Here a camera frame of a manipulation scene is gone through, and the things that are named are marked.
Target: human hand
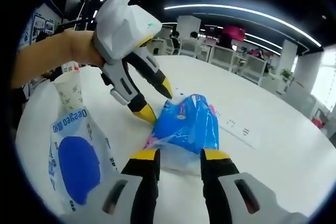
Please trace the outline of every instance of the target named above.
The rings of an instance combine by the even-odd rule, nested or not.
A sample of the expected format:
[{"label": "human hand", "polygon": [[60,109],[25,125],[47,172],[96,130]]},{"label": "human hand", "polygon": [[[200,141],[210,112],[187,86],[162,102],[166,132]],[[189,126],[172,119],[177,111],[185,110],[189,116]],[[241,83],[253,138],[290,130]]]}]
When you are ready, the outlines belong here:
[{"label": "human hand", "polygon": [[93,64],[102,68],[105,61],[93,45],[93,31],[64,31],[70,38],[71,60],[81,64]]}]

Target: white pillar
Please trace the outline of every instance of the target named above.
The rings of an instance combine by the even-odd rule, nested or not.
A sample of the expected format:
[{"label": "white pillar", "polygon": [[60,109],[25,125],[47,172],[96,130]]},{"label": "white pillar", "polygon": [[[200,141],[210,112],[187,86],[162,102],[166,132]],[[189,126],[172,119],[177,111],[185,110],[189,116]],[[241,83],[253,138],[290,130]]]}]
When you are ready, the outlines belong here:
[{"label": "white pillar", "polygon": [[177,19],[176,31],[180,33],[179,39],[190,38],[190,33],[199,33],[201,20],[193,16],[179,16]]},{"label": "white pillar", "polygon": [[297,45],[285,39],[285,41],[282,44],[281,56],[276,71],[278,76],[280,75],[283,69],[289,69],[289,71],[291,70],[297,50],[298,50]]}]

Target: office desk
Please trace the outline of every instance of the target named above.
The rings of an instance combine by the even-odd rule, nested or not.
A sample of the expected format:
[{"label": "office desk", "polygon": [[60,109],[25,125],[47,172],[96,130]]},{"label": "office desk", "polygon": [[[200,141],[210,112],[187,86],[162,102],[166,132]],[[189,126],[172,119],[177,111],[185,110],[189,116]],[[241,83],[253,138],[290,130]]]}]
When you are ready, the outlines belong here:
[{"label": "office desk", "polygon": [[[173,90],[207,97],[217,110],[263,127],[260,146],[252,149],[219,129],[219,148],[228,152],[241,172],[249,172],[270,187],[281,207],[311,215],[336,180],[336,150],[301,113],[268,91],[221,68],[184,56],[157,56]],[[152,126],[120,105],[105,86],[98,68],[80,69],[82,94],[93,119],[115,148],[122,170],[143,148]],[[165,98],[130,67],[130,75],[155,113]],[[23,113],[16,148],[33,189],[55,214],[62,214],[48,175],[50,124],[60,108],[52,83],[41,83]],[[161,171],[154,223],[209,223],[200,177]]]}]

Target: blue printed circle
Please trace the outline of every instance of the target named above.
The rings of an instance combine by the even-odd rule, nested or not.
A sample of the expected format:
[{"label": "blue printed circle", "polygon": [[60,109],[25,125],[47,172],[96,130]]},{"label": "blue printed circle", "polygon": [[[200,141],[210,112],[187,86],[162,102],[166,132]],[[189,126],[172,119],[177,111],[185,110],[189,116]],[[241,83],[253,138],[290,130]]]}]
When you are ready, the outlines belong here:
[{"label": "blue printed circle", "polygon": [[99,160],[82,137],[65,137],[58,149],[59,166],[69,196],[84,205],[89,191],[100,182]]}]

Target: human arm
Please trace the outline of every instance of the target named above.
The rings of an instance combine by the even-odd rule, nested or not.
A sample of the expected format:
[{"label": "human arm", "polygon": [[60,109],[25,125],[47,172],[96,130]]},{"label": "human arm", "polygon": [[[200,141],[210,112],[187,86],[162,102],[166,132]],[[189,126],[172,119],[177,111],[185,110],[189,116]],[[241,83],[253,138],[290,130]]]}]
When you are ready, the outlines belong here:
[{"label": "human arm", "polygon": [[92,35],[92,31],[65,30],[25,47],[16,57],[12,88],[18,88],[47,70],[72,60],[102,67],[104,60],[91,42]]}]

